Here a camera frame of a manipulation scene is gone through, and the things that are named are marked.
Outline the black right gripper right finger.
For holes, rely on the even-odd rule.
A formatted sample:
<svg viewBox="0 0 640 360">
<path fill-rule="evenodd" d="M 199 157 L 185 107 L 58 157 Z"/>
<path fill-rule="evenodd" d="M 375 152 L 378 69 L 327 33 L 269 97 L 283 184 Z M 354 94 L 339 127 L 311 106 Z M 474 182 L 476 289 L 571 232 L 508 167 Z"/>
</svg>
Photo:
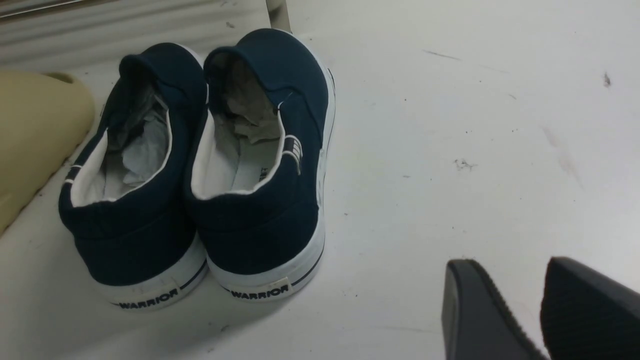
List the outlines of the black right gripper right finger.
<svg viewBox="0 0 640 360">
<path fill-rule="evenodd" d="M 640 295 L 569 257 L 546 268 L 540 322 L 553 360 L 637 360 Z"/>
</svg>

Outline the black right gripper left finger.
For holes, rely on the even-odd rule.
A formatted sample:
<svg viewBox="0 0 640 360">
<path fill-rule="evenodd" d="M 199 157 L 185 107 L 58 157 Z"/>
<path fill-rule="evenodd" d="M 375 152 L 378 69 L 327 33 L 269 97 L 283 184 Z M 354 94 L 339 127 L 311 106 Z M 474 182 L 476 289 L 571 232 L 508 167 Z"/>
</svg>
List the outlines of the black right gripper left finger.
<svg viewBox="0 0 640 360">
<path fill-rule="evenodd" d="M 447 360 L 547 359 L 474 259 L 446 263 L 441 325 Z"/>
</svg>

